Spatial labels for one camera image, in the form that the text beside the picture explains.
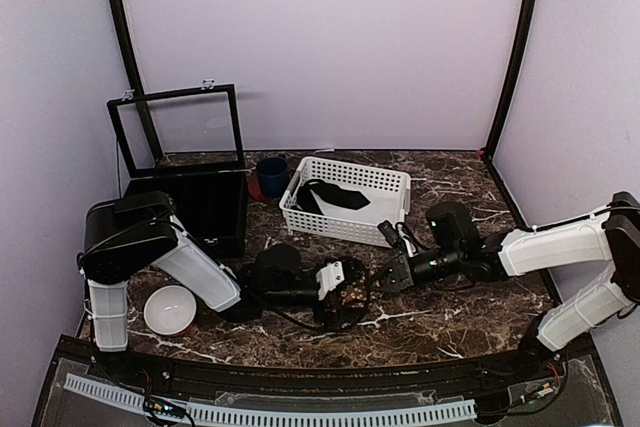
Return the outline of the brown floral patterned tie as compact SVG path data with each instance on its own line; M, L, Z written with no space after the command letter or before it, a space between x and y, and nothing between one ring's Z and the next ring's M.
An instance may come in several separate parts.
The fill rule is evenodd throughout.
M343 309L363 309L367 302L368 293L364 278L349 283L340 284L333 292L333 307Z

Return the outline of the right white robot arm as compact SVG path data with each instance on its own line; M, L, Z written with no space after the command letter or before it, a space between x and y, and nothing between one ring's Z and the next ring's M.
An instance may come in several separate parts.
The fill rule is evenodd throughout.
M462 275L471 283L501 282L538 271L601 270L573 296L538 315L510 360L521 381L534 379L549 356L639 303L639 202L620 191L586 214L542 226L482 236L467 207L440 203L426 213L435 247L420 243L402 223L378 230L395 257L379 276L383 292L401 292Z

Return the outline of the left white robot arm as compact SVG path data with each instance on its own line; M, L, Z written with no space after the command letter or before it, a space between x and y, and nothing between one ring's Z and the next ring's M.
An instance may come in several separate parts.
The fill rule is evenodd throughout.
M84 249L76 259L88 288L93 342L101 364L120 383L141 374L140 359L130 353L128 290L130 280L149 267L173 283L158 295L161 335L176 335L195 316L196 304L230 323L259 319L270 311L297 324L286 305L311 308L311 331L342 332L369 311L371 291L345 300L344 290L368 273L352 257L330 259L311 272L300 267L299 252L286 244L262 251L240 270L225 265L188 231L173 199L160 191L99 202L85 217Z

